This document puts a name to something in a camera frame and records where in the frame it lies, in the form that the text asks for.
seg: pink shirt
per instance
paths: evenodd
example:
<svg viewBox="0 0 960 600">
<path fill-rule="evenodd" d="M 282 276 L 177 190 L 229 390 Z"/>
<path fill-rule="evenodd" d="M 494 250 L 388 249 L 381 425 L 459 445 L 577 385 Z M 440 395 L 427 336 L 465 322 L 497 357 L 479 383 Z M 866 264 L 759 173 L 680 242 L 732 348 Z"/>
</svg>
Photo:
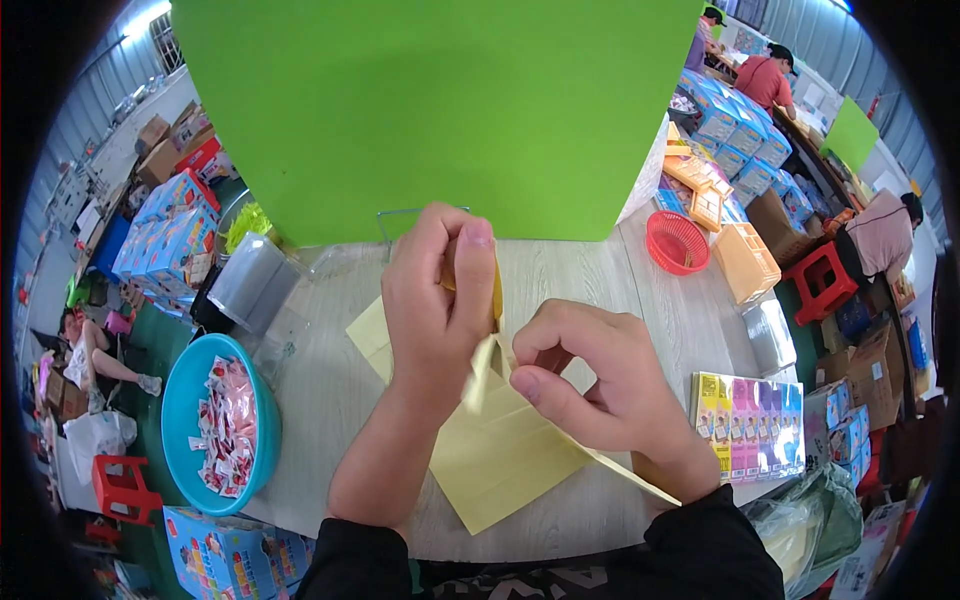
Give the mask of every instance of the pink shirt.
<svg viewBox="0 0 960 600">
<path fill-rule="evenodd" d="M 790 84 L 780 72 L 773 59 L 749 57 L 736 70 L 736 89 L 748 98 L 766 108 L 773 115 L 776 102 L 782 107 L 793 106 L 793 94 Z"/>
<path fill-rule="evenodd" d="M 847 233 L 860 254 L 863 274 L 886 272 L 893 283 L 913 251 L 913 224 L 903 202 L 883 188 L 864 209 L 847 222 Z"/>
</svg>

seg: cap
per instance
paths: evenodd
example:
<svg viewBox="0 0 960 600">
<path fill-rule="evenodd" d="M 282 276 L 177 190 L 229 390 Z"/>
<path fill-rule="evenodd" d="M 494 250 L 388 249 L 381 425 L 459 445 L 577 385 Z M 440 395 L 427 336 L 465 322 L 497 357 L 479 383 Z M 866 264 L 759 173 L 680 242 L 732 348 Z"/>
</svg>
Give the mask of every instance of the cap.
<svg viewBox="0 0 960 600">
<path fill-rule="evenodd" d="M 727 27 L 727 24 L 723 22 L 723 13 L 716 10 L 714 7 L 706 7 L 704 9 L 704 16 L 708 19 L 716 19 L 717 25 L 723 25 Z"/>
<path fill-rule="evenodd" d="M 790 72 L 795 76 L 800 77 L 797 74 L 797 71 L 793 70 L 793 53 L 786 46 L 781 46 L 775 43 L 767 44 L 767 47 L 770 48 L 770 56 L 774 59 L 786 59 L 786 63 L 790 65 Z"/>
</svg>

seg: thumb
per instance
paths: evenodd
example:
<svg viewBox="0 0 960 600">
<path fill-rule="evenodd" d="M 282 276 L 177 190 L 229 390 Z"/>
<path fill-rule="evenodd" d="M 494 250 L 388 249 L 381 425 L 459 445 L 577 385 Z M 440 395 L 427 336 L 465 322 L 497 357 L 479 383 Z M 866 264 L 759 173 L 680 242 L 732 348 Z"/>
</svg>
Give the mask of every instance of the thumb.
<svg viewBox="0 0 960 600">
<path fill-rule="evenodd" d="M 612 448 L 611 440 L 619 439 L 620 421 L 605 413 L 577 392 L 570 382 L 541 367 L 525 365 L 510 375 L 510 385 L 574 440 L 593 449 Z"/>
<path fill-rule="evenodd" d="M 453 257 L 457 292 L 450 323 L 475 334 L 478 340 L 493 331 L 491 306 L 495 272 L 493 228 L 486 219 L 470 219 L 460 230 Z"/>
</svg>

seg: black sleeve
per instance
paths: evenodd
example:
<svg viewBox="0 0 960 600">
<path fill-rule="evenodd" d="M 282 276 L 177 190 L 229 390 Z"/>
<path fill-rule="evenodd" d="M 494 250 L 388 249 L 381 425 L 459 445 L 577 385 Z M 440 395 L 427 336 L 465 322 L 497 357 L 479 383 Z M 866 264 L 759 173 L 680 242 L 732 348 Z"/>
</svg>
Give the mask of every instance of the black sleeve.
<svg viewBox="0 0 960 600">
<path fill-rule="evenodd" d="M 783 574 L 754 526 L 733 505 L 733 488 L 663 513 L 644 534 L 659 576 L 709 598 L 783 598 Z"/>
<path fill-rule="evenodd" d="M 399 533 L 339 518 L 320 524 L 313 563 L 297 600 L 408 598 L 413 589 L 407 543 Z"/>
</svg>

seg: purple shirt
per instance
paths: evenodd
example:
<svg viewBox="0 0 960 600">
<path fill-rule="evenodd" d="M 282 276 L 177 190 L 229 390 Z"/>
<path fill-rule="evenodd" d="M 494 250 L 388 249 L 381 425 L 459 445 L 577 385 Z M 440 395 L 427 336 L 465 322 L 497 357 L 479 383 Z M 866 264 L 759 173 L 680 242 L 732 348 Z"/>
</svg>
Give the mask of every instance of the purple shirt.
<svg viewBox="0 0 960 600">
<path fill-rule="evenodd" d="M 707 55 L 707 40 L 704 38 L 700 28 L 693 34 L 693 43 L 690 44 L 690 52 L 686 55 L 685 69 L 690 69 L 695 73 L 704 72 L 704 57 Z"/>
</svg>

